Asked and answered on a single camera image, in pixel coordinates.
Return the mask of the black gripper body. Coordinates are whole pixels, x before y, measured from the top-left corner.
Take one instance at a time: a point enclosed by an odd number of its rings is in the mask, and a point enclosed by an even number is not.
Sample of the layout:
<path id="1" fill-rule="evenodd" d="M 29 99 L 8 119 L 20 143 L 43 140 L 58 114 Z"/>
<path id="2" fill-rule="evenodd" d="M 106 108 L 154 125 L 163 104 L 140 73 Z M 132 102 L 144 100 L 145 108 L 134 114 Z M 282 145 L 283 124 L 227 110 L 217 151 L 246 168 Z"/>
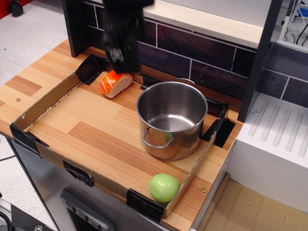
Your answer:
<path id="1" fill-rule="evenodd" d="M 143 17 L 143 8 L 154 4 L 154 0 L 104 0 L 105 17 Z"/>

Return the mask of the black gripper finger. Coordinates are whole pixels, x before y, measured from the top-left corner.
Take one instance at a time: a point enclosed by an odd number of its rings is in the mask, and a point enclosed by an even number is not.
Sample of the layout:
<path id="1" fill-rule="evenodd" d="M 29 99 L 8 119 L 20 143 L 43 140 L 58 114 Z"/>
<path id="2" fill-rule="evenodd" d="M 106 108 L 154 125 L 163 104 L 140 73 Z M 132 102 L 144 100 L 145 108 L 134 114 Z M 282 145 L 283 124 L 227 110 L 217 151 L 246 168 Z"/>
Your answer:
<path id="1" fill-rule="evenodd" d="M 132 10 L 131 12 L 131 41 L 146 40 L 145 19 L 142 8 Z"/>
<path id="2" fill-rule="evenodd" d="M 117 73 L 139 73 L 141 63 L 137 45 L 139 21 L 125 13 L 105 12 L 103 46 Z"/>

